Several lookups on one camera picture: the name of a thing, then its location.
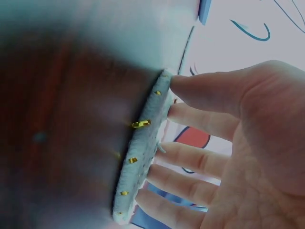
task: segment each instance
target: blue fabric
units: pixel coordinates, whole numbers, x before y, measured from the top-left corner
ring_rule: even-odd
[[[158,189],[157,187],[153,186],[152,184],[148,185],[148,190],[159,194],[160,196],[166,198],[168,201],[176,205],[190,207],[190,209],[193,210],[206,211],[206,208],[193,207],[193,204],[191,202],[182,199],[178,196],[175,196],[173,194],[164,192]],[[136,211],[135,215],[132,218],[131,223],[143,229],[170,229],[168,226],[164,225],[163,223],[148,216],[140,208]]]

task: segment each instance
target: finger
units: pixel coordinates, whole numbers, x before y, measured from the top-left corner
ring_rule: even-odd
[[[160,165],[151,166],[147,180],[165,192],[201,206],[209,206],[218,190],[217,185],[187,177]]]
[[[200,228],[205,213],[176,206],[163,197],[141,189],[136,197],[140,208],[149,216],[172,229]]]
[[[210,135],[232,141],[239,119],[230,114],[201,111],[185,103],[171,106],[168,118],[176,123],[192,126]]]
[[[230,157],[206,149],[177,142],[163,143],[166,153],[158,151],[156,157],[166,163],[188,168],[198,174],[221,179]]]
[[[171,90],[191,107],[240,118],[244,104],[259,94],[260,86],[274,79],[279,65],[270,61],[227,73],[176,76]]]

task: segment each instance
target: gold sequin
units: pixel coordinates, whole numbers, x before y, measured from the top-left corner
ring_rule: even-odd
[[[136,123],[132,123],[132,128],[141,128],[141,127],[144,127],[144,126],[147,126],[147,125],[150,125],[151,124],[151,121],[150,120],[143,120],[143,121],[139,121],[139,122],[136,122]]]
[[[121,192],[121,195],[122,195],[122,196],[126,196],[126,195],[128,195],[128,194],[129,194],[129,192],[127,192],[127,191]]]
[[[136,157],[133,157],[133,158],[129,159],[130,164],[136,163],[137,161],[138,161],[138,159]]]

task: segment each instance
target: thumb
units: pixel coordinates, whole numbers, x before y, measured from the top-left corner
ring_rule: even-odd
[[[279,64],[283,63],[269,61],[227,73],[175,76],[171,90],[189,106],[240,118],[248,93],[274,75]]]

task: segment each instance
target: red shape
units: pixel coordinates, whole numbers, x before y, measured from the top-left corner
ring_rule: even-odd
[[[210,135],[195,129],[193,127],[186,127],[175,139],[175,142],[180,142],[189,146],[198,148],[205,148],[209,143]]]

